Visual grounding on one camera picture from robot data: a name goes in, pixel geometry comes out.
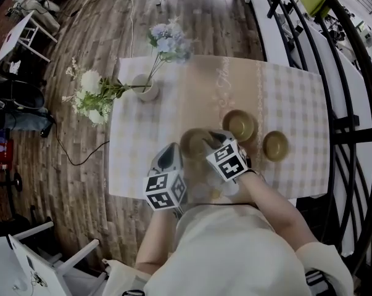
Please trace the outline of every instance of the white vase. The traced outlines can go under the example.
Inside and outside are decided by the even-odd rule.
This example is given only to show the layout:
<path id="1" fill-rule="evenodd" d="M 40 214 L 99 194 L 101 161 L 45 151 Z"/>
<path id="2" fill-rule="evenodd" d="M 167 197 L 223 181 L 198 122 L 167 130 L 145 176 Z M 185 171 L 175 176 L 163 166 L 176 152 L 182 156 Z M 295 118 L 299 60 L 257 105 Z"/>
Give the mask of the white vase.
<path id="1" fill-rule="evenodd" d="M 133 86 L 144 86 L 147 82 L 148 75 L 138 75 L 132 81 Z M 138 98 L 140 98 L 144 102 L 153 101 L 158 93 L 160 92 L 160 88 L 158 87 L 157 83 L 151 78 L 149 83 L 144 87 L 132 88 Z"/>

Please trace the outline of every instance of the chair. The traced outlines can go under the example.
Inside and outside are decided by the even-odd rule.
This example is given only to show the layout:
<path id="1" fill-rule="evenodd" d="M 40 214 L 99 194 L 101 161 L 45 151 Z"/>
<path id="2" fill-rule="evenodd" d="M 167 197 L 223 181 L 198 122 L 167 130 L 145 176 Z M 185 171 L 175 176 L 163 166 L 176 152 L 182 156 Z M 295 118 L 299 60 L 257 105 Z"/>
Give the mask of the chair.
<path id="1" fill-rule="evenodd" d="M 10 244 L 24 273 L 27 275 L 28 289 L 32 294 L 72 296 L 64 281 L 64 275 L 81 261 L 81 259 L 87 256 L 87 254 L 93 251 L 99 245 L 99 241 L 94 239 L 69 260 L 58 267 L 54 267 L 53 263 L 62 256 L 61 254 L 53 256 L 50 260 L 45 260 L 20 242 L 20 240 L 51 228 L 53 225 L 54 223 L 50 221 L 49 223 L 42 224 L 38 227 L 21 232 L 20 234 L 14 236 L 9 235 Z M 105 278 L 105 272 L 101 273 L 101 275 L 96 278 L 88 296 L 94 295 Z"/>

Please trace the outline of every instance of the small bowl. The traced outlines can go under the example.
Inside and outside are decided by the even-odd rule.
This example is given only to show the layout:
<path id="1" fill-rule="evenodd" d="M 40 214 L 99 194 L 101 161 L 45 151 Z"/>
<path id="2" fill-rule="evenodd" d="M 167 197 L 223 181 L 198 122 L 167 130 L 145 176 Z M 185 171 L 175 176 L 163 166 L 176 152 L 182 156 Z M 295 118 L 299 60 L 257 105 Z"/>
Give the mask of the small bowl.
<path id="1" fill-rule="evenodd" d="M 268 160 L 282 161 L 289 153 L 289 141 L 280 131 L 271 131 L 262 142 L 262 149 Z"/>
<path id="2" fill-rule="evenodd" d="M 205 159 L 205 147 L 203 140 L 213 143 L 213 137 L 202 128 L 193 128 L 185 132 L 180 139 L 180 149 L 185 158 L 191 160 Z"/>
<path id="3" fill-rule="evenodd" d="M 252 137 L 254 128 L 253 118 L 242 110 L 229 111 L 223 118 L 223 129 L 232 132 L 238 142 Z"/>

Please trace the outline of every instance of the table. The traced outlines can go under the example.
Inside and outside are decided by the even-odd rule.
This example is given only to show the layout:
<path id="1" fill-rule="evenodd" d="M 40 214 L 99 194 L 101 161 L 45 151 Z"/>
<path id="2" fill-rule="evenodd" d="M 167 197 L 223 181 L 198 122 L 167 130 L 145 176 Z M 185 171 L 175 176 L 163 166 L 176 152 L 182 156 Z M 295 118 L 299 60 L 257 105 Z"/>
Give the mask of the table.
<path id="1" fill-rule="evenodd" d="M 134 76 L 149 73 L 153 60 L 121 59 L 119 80 L 129 83 Z M 319 75 L 256 60 L 195 55 L 185 65 L 165 64 L 154 79 L 160 85 L 155 101 L 143 103 L 127 91 L 114 102 L 110 194 L 142 199 L 142 180 L 157 152 L 178 142 L 190 128 L 220 128 L 232 109 L 246 110 L 257 121 L 255 142 L 243 147 L 268 184 L 288 199 L 327 192 L 329 128 Z M 273 130 L 282 131 L 290 145 L 288 156 L 279 163 L 269 162 L 262 152 L 263 137 Z M 206 169 L 204 164 L 184 164 L 186 173 L 197 176 Z M 228 195 L 227 186 L 214 175 L 187 178 L 190 202 L 247 201 L 242 186 L 236 196 Z"/>
<path id="2" fill-rule="evenodd" d="M 41 30 L 45 35 L 47 35 L 49 38 L 51 38 L 55 43 L 57 43 L 57 40 L 52 37 L 43 27 L 41 27 L 33 18 L 34 11 L 29 13 L 25 18 L 23 18 L 15 27 L 11 29 L 10 32 L 8 32 L 6 39 L 2 45 L 2 48 L 0 50 L 0 61 L 5 58 L 6 55 L 8 55 L 11 51 L 13 51 L 14 47 L 16 47 L 17 43 L 21 44 L 25 48 L 29 49 L 32 53 L 39 56 L 40 58 L 44 59 L 46 62 L 50 62 L 50 59 L 43 56 L 36 50 L 34 50 L 31 47 L 31 43 L 37 34 L 39 30 Z M 35 28 L 28 28 L 28 23 L 34 24 Z M 26 37 L 21 37 L 22 33 L 24 31 L 27 31 Z"/>

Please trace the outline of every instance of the wooden floor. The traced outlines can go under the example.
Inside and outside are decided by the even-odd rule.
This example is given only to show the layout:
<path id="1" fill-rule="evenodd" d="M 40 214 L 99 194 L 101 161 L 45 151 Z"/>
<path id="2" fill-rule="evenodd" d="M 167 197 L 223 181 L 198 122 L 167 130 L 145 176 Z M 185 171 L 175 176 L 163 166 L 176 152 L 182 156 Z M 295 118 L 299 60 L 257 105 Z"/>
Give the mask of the wooden floor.
<path id="1" fill-rule="evenodd" d="M 195 40 L 195 54 L 263 60 L 255 20 L 244 0 L 162 0 L 160 6 L 152 0 L 133 1 L 133 56 L 151 53 L 146 42 L 149 27 L 177 16 Z M 66 0 L 61 8 L 70 15 L 85 2 Z M 73 114 L 70 104 L 61 103 L 62 96 L 71 95 L 76 87 L 65 70 L 74 57 L 101 75 L 116 76 L 118 58 L 130 56 L 130 15 L 131 1 L 127 0 L 98 0 L 74 17 L 61 14 L 59 42 L 52 42 L 46 50 L 52 60 L 45 72 L 46 105 L 74 162 L 84 160 L 109 139 L 110 125 L 93 128 L 88 119 Z M 54 131 L 47 139 L 38 133 L 12 133 L 12 137 L 14 163 L 24 186 L 22 193 L 14 192 L 17 211 L 29 217 L 29 207 L 35 205 L 39 221 L 50 216 L 65 256 L 97 238 L 100 246 L 88 259 L 90 267 L 100 268 L 102 258 L 132 265 L 151 209 L 142 201 L 109 195 L 109 145 L 84 165 L 72 166 Z"/>

